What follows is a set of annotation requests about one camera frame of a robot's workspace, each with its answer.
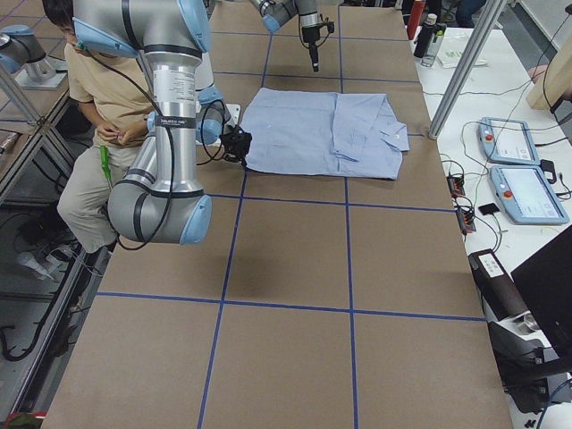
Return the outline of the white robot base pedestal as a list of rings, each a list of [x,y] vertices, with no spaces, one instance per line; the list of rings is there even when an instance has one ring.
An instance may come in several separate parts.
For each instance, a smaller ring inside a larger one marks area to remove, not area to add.
[[[197,143],[214,144],[223,135],[229,134],[237,125],[232,111],[215,85],[209,53],[202,54],[202,63],[195,72],[197,96]]]

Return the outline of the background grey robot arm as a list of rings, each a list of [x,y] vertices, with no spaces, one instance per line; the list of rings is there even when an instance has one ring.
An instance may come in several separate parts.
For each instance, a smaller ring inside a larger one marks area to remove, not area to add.
[[[65,78],[66,64],[47,55],[30,27],[15,24],[1,28],[1,66],[25,89],[57,89]]]

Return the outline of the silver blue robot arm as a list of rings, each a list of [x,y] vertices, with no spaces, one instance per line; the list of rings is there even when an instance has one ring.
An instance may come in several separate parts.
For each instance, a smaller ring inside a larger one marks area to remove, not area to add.
[[[152,72],[149,133],[111,190],[107,211],[119,235],[137,242],[201,242],[212,199],[197,177],[197,145],[220,141],[243,163],[250,135],[212,84],[205,1],[76,1],[73,22],[84,50],[143,57]]]
[[[308,51],[313,72],[319,71],[319,47],[334,33],[335,23],[318,11],[315,0],[251,0],[266,29],[276,33],[292,19],[298,19],[299,41]]]

